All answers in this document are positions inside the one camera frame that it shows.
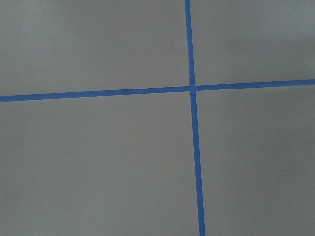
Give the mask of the blue tape line lengthwise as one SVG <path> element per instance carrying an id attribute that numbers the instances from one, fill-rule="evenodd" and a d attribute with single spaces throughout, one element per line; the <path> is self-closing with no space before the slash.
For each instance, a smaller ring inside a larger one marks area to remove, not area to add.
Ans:
<path id="1" fill-rule="evenodd" d="M 205 230 L 205 218 L 204 218 L 203 186 L 202 186 L 199 126 L 198 126 L 198 112 L 197 112 L 197 94 L 196 94 L 197 90 L 196 90 L 196 81 L 195 81 L 194 48 L 193 48 L 190 0 L 185 0 L 185 21 L 186 21 L 186 32 L 187 32 L 189 89 L 190 89 L 191 122 L 192 122 L 193 150 L 194 150 L 195 182 L 196 182 L 196 195 L 197 195 L 198 226 L 199 226 L 199 234 L 201 236 L 205 236 L 206 230 Z"/>

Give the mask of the blue tape line crosswise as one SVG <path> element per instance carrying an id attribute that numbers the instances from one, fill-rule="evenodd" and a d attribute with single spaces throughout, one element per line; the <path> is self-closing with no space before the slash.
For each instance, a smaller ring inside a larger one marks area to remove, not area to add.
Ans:
<path id="1" fill-rule="evenodd" d="M 191 91 L 213 91 L 213 90 L 229 90 L 229 89 L 253 89 L 253 88 L 269 88 L 269 87 L 306 86 L 306 85 L 314 85 L 314 84 L 315 84 L 314 79 L 306 79 L 306 80 L 196 85 L 194 88 L 190 88 L 189 86 L 159 87 L 159 88 L 132 88 L 132 89 L 114 89 L 114 90 L 98 90 L 98 91 L 9 95 L 9 96 L 1 96 L 0 101 L 1 102 L 17 102 L 17 101 L 33 101 L 33 100 L 55 100 L 55 99 L 106 97 L 106 96 L 122 96 L 122 95 L 139 95 L 139 94 L 176 93 L 176 92 L 191 92 Z"/>

